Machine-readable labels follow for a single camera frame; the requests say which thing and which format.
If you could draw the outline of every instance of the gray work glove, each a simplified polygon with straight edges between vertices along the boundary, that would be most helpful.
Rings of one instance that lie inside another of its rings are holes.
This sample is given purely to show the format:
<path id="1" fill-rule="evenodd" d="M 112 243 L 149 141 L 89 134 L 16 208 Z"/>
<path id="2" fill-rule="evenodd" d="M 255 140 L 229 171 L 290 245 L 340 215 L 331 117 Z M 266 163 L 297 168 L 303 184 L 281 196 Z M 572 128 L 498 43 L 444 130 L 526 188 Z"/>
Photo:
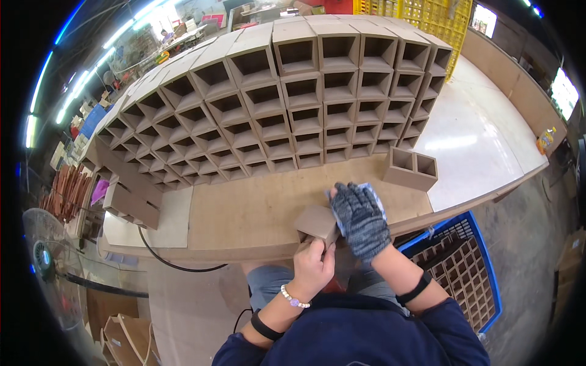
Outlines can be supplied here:
<path id="1" fill-rule="evenodd" d="M 334 185 L 338 193 L 330 206 L 344 227 L 344 237 L 352 253 L 365 264 L 391 241 L 389 227 L 372 193 L 354 183 Z"/>

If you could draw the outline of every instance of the gray pants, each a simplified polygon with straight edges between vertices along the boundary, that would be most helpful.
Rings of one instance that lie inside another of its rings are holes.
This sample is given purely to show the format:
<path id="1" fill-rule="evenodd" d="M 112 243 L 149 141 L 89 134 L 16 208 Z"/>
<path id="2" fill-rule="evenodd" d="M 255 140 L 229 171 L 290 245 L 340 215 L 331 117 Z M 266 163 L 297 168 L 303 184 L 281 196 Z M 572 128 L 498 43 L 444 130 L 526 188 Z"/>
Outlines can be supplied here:
<path id="1" fill-rule="evenodd" d="M 294 273 L 287 267 L 266 265 L 253 269 L 246 276 L 252 297 L 250 305 L 253 310 L 264 308 L 275 295 L 281 292 L 281 285 L 289 283 Z M 348 281 L 348 294 L 366 295 L 391 301 L 401 308 L 405 316 L 409 310 L 397 301 L 397 295 L 389 284 L 370 266 L 361 266 L 352 272 Z"/>

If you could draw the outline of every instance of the workbench top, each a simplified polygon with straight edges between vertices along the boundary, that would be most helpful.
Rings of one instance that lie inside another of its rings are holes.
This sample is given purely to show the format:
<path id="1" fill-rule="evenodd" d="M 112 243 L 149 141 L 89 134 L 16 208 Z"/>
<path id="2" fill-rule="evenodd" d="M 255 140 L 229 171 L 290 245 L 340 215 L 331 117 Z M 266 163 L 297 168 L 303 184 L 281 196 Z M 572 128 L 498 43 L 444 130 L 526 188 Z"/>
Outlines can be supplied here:
<path id="1" fill-rule="evenodd" d="M 169 234 L 148 230 L 147 241 L 174 260 L 289 258 L 297 248 L 295 218 L 307 204 L 327 206 L 324 190 L 337 181 L 370 182 L 383 202 L 391 234 L 404 234 L 493 199 L 543 170 L 548 160 L 539 154 L 535 140 L 506 96 L 460 56 L 414 148 L 437 159 L 439 180 L 429 192 L 382 182 L 385 155 L 378 154 L 165 193 L 185 197 L 193 192 L 191 201 L 174 199 L 181 207 L 161 212 L 159 230 Z M 165 215 L 170 216 L 163 223 Z M 186 224 L 187 232 L 175 230 Z M 99 244 L 100 250 L 150 256 L 136 227 L 114 217 L 106 217 Z"/>

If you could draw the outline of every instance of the black wristband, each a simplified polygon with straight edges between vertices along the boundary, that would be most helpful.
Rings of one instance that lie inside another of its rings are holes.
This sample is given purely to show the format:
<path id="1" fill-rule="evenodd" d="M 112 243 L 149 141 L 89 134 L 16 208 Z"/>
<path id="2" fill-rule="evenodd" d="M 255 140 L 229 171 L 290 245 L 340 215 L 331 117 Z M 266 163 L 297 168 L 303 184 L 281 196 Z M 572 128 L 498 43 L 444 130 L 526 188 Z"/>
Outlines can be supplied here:
<path id="1" fill-rule="evenodd" d="M 260 311 L 257 310 L 253 313 L 253 317 L 252 319 L 250 319 L 250 323 L 253 325 L 253 328 L 259 332 L 263 337 L 270 339 L 271 341 L 276 341 L 279 338 L 281 338 L 283 336 L 283 333 L 277 333 L 276 331 L 274 331 L 273 329 L 270 329 L 269 327 L 267 327 L 266 325 L 264 325 L 264 323 L 258 318 L 258 312 Z"/>
<path id="2" fill-rule="evenodd" d="M 397 295 L 397 301 L 399 302 L 399 304 L 401 304 L 401 306 L 405 306 L 406 303 L 415 299 L 417 295 L 421 293 L 421 291 L 425 290 L 425 288 L 427 287 L 427 285 L 430 284 L 430 282 L 430 274 L 427 273 L 427 271 L 423 271 L 423 276 L 421 276 L 421 279 L 419 280 L 417 286 L 415 286 L 415 288 L 410 292 L 407 292 L 401 296 Z"/>

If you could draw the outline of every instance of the plastic bottle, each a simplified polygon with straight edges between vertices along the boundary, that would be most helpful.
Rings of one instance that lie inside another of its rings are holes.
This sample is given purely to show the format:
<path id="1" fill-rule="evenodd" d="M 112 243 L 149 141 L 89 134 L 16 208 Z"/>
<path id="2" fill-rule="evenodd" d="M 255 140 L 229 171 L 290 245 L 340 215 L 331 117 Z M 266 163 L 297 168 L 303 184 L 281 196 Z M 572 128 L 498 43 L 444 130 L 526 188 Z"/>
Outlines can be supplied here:
<path id="1" fill-rule="evenodd" d="M 553 142 L 553 135 L 556 132 L 556 128 L 548 128 L 547 130 L 543 131 L 539 139 L 537 139 L 537 149 L 542 155 L 545 155 L 547 149 L 550 147 L 551 143 Z"/>

